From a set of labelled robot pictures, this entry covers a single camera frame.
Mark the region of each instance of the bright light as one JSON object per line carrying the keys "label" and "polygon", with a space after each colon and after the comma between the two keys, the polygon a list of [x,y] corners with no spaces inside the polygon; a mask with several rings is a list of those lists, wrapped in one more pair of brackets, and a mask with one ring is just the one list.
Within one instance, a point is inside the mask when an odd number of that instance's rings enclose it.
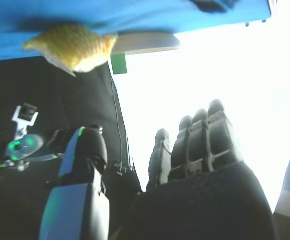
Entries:
{"label": "bright light", "polygon": [[266,23],[182,33],[179,50],[127,56],[128,73],[113,78],[143,190],[156,131],[165,128],[174,142],[182,117],[220,99],[275,209],[290,159],[290,5],[284,4]]}

